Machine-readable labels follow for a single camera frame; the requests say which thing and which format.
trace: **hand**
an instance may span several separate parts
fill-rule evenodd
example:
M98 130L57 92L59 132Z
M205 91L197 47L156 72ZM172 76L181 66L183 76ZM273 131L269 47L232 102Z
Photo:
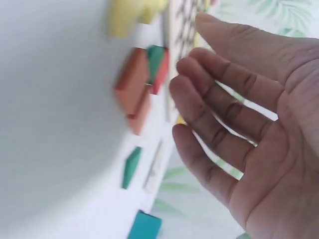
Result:
M196 26L217 54L195 48L178 62L170 85L187 122L173 128L182 160L252 238L318 238L319 41L205 14ZM277 113L278 120L237 102L216 81ZM231 134L214 116L258 146ZM192 131L242 171L241 180L215 165Z

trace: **finger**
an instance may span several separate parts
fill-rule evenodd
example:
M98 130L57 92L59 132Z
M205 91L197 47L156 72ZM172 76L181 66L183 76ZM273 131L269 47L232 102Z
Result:
M278 36L251 26L222 22L207 14L197 15L196 29L219 55L283 86L297 68L309 61L296 54L316 57L315 40Z
M203 48L193 49L189 56L196 59L215 80L229 86L244 98L272 112L277 111L278 99L284 92L278 82L255 74Z
M192 81L206 104L228 127L256 143L262 140L272 123L269 118L238 102L193 58L180 60L177 70Z
M216 120L187 77L175 77L171 81L170 92L181 116L205 144L226 162L244 172L247 155L254 146L231 134Z
M200 146L191 130L182 124L173 128L178 153L186 167L221 203L229 206L237 180L218 167Z

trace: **grid pattern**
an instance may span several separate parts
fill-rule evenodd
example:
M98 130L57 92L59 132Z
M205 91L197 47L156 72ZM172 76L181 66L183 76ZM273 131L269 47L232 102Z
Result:
M183 0L176 12L175 20L180 22L175 47L178 49L177 60L186 56L194 47L195 38L195 16L198 12L203 12L205 0Z

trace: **orange block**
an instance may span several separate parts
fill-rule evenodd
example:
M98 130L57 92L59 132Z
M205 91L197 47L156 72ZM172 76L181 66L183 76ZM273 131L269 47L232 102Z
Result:
M149 78L147 52L135 47L115 85L116 96L126 114L135 114Z
M134 115L127 115L127 120L136 135L140 135L148 112L151 108L150 87L145 85L144 92Z

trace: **green block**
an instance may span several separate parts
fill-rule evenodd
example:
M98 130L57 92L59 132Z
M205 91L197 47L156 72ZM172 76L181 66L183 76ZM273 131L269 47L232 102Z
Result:
M136 167L139 163L142 148L136 147L130 156L126 159L122 188L127 189L135 174Z
M151 46L147 49L150 68L150 80L149 84L152 85L155 82L156 75L163 60L165 50L161 46Z
M161 227L161 219L139 211L128 239L156 239Z

